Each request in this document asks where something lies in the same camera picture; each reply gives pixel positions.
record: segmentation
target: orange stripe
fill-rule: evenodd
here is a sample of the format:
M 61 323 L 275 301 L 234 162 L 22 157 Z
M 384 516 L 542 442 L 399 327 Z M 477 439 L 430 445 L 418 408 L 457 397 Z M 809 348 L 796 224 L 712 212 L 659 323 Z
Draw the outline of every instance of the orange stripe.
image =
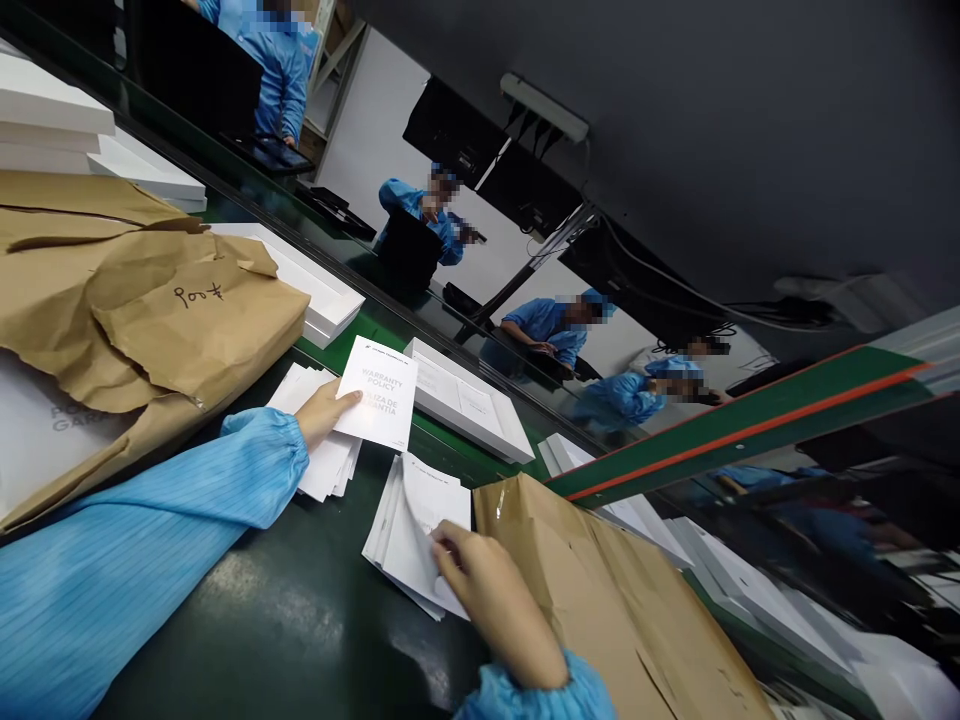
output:
M 865 347 L 865 346 L 864 346 L 864 345 L 855 345 L 855 346 L 852 347 L 852 348 L 847 348 L 846 350 L 843 350 L 842 352 L 838 352 L 836 355 L 831 355 L 830 357 L 828 357 L 828 358 L 826 358 L 826 359 L 824 359 L 824 360 L 821 360 L 821 361 L 818 362 L 818 363 L 814 363 L 814 364 L 811 365 L 810 367 L 805 367 L 803 370 L 798 370 L 797 372 L 793 373 L 792 375 L 787 375 L 786 377 L 782 377 L 782 378 L 780 378 L 779 380 L 774 380 L 772 383 L 768 383 L 768 384 L 766 384 L 766 385 L 763 385 L 762 387 L 755 388 L 755 389 L 751 390 L 751 391 L 748 392 L 748 393 L 744 393 L 744 394 L 741 395 L 740 397 L 734 398 L 733 400 L 731 400 L 731 401 L 728 402 L 728 403 L 724 403 L 724 405 L 717 405 L 716 407 L 712 407 L 712 408 L 710 408 L 709 410 L 707 410 L 706 412 L 700 413 L 699 415 L 694 415 L 693 417 L 689 417 L 689 418 L 687 418 L 686 420 L 681 420 L 681 421 L 678 422 L 676 425 L 674 425 L 674 426 L 672 426 L 672 427 L 670 427 L 670 428 L 668 428 L 668 429 L 669 429 L 669 430 L 676 430 L 678 427 L 681 427 L 681 426 L 683 426 L 683 425 L 686 425 L 686 424 L 689 423 L 689 422 L 693 422 L 694 420 L 697 420 L 698 418 L 701 418 L 701 417 L 703 417 L 704 415 L 709 415 L 710 413 L 719 410 L 721 407 L 724 407 L 725 405 L 729 405 L 730 403 L 737 402 L 737 401 L 739 401 L 739 400 L 742 400 L 742 399 L 745 398 L 745 397 L 750 397 L 750 396 L 753 395 L 754 393 L 758 393 L 758 392 L 760 392 L 761 390 L 766 390 L 767 388 L 771 388 L 771 387 L 773 387 L 774 385 L 779 385 L 780 383 L 786 382 L 787 380 L 792 380 L 793 378 L 795 378 L 795 377 L 797 377 L 797 376 L 799 376 L 799 375 L 802 375 L 802 374 L 805 373 L 805 372 L 809 372 L 810 370 L 813 370 L 813 369 L 814 369 L 815 367 L 817 367 L 818 365 L 823 365 L 825 362 L 829 362 L 829 361 L 834 360 L 834 359 L 836 359 L 836 358 L 838 358 L 838 357 L 841 357 L 842 355 L 847 355 L 847 354 L 849 354 L 849 353 L 852 353 L 854 350 L 859 350 L 859 349 L 862 348 L 862 347 Z M 648 436 L 648 437 L 641 438 L 640 440 L 637 440 L 637 441 L 635 441 L 635 442 L 632 442 L 632 443 L 630 443 L 629 445 L 624 445 L 622 448 L 620 448 L 620 450 L 626 450 L 627 448 L 633 447 L 634 445 L 639 445 L 640 443 L 647 442 L 648 440 L 650 440 L 650 439 L 652 439 L 652 438 L 654 438 L 654 437 L 656 437 L 656 436 L 655 436 L 655 435 L 650 435 L 650 436 Z M 582 467 L 586 467 L 587 465 L 590 465 L 591 463 L 595 463 L 597 460 L 602 460 L 602 459 L 605 458 L 607 455 L 601 455 L 600 457 L 594 458 L 594 459 L 591 460 L 590 462 L 584 463 L 583 465 L 580 465 L 579 467 L 576 467 L 576 468 L 574 468 L 573 470 L 568 470 L 567 472 L 576 472 L 577 470 L 579 470 L 579 469 L 582 468 Z M 554 480 L 558 480 L 558 479 L 562 478 L 562 477 L 563 477 L 564 475 L 566 475 L 566 474 L 567 474 L 567 473 L 561 473 L 561 474 L 557 475 L 556 477 L 550 478 L 549 480 L 544 480 L 543 484 L 544 484 L 544 485 L 548 485 L 549 483 L 552 483 Z
M 606 490 L 607 488 L 614 487 L 615 485 L 621 485 L 630 480 L 634 480 L 638 477 L 642 477 L 643 475 L 649 475 L 650 473 L 656 472 L 657 470 L 662 470 L 663 468 L 669 467 L 670 465 L 676 465 L 677 463 L 683 462 L 684 460 L 688 460 L 692 457 L 696 457 L 697 455 L 702 455 L 711 450 L 716 450 L 717 448 L 723 447 L 724 445 L 729 445 L 739 440 L 743 440 L 745 438 L 752 437 L 754 435 L 759 435 L 760 433 L 780 427 L 781 425 L 786 425 L 787 423 L 793 422 L 794 420 L 799 420 L 801 418 L 808 417 L 809 415 L 814 415 L 816 413 L 823 412 L 824 410 L 828 410 L 832 407 L 836 407 L 837 405 L 843 405 L 845 403 L 851 402 L 853 400 L 857 400 L 858 398 L 864 397 L 866 395 L 871 395 L 875 392 L 879 392 L 880 390 L 885 390 L 888 387 L 899 385 L 901 383 L 904 383 L 910 380 L 914 374 L 920 372 L 921 370 L 925 370 L 929 367 L 932 367 L 930 363 L 922 363 L 915 367 L 908 368 L 907 370 L 902 370 L 893 375 L 888 375 L 887 377 L 874 380 L 873 382 L 869 382 L 866 385 L 861 385 L 860 387 L 846 390 L 840 393 L 839 395 L 833 395 L 831 397 L 825 398 L 824 400 L 815 402 L 812 405 L 807 405 L 805 407 L 798 408 L 797 410 L 793 410 L 784 415 L 771 418 L 770 420 L 764 420 L 761 423 L 757 423 L 756 425 L 752 425 L 748 428 L 744 428 L 743 430 L 738 430 L 737 432 L 731 433 L 730 435 L 727 435 L 725 437 L 717 438 L 716 440 L 712 440 L 708 443 L 705 443 L 704 445 L 700 445 L 699 447 L 692 448 L 690 450 L 685 450 L 682 453 L 678 453 L 677 455 L 673 455 L 672 457 L 665 458 L 664 460 L 659 460 L 653 463 L 652 465 L 648 465 L 647 467 L 641 470 L 636 470 L 632 473 L 621 475 L 620 477 L 616 477 L 616 478 L 613 478 L 612 480 L 607 480 L 605 482 L 602 482 L 599 485 L 595 485 L 592 488 L 581 490 L 580 492 L 574 493 L 572 495 L 568 495 L 567 500 L 570 500 L 571 502 L 573 502 L 574 500 L 579 500 L 580 498 L 586 497 L 587 495 L 592 495 L 593 493 Z

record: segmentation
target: ceiling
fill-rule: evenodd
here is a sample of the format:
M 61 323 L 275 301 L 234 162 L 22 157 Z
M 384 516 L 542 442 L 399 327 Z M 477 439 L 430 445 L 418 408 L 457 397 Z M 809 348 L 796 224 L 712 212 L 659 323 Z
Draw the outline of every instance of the ceiling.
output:
M 353 0 L 494 121 L 514 72 L 590 123 L 587 195 L 702 292 L 885 271 L 960 304 L 960 58 L 949 4 Z M 584 147 L 546 162 L 579 186 Z M 781 359 L 866 338 L 749 326 Z

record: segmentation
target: warranty policy booklet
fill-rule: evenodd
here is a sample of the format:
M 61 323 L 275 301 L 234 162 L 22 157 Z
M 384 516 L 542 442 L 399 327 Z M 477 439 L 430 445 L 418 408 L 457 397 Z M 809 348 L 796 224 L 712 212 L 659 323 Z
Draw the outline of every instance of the warranty policy booklet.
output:
M 417 369 L 416 361 L 406 355 L 367 338 L 355 338 L 337 397 L 362 390 L 363 401 L 347 410 L 335 429 L 406 452 Z

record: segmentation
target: wrinkled paper bag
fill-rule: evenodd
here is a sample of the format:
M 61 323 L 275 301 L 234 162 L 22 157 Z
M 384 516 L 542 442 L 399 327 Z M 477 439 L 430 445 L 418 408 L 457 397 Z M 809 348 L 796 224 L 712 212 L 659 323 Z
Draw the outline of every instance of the wrinkled paper bag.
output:
M 561 643 L 604 679 L 620 718 L 772 720 L 750 670 L 659 548 L 527 475 L 473 491 Z
M 94 410 L 142 409 L 0 531 L 212 417 L 296 341 L 308 301 L 260 243 L 204 232 L 126 180 L 0 172 L 0 347 Z

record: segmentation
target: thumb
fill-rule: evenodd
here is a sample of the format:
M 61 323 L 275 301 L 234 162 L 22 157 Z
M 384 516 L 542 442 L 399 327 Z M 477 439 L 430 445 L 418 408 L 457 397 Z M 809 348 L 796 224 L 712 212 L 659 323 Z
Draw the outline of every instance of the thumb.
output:
M 465 606 L 467 576 L 457 567 L 453 555 L 447 552 L 447 549 L 443 545 L 435 542 L 433 544 L 433 559 L 436 560 L 437 567 L 440 568 L 440 574 L 443 575 L 443 579 L 450 584 L 450 588 L 457 596 L 457 599 Z
M 362 399 L 363 390 L 354 390 L 353 392 L 347 393 L 342 398 L 337 398 L 337 401 L 334 403 L 334 410 L 337 413 L 337 417 L 340 417 L 341 413 L 349 410 Z

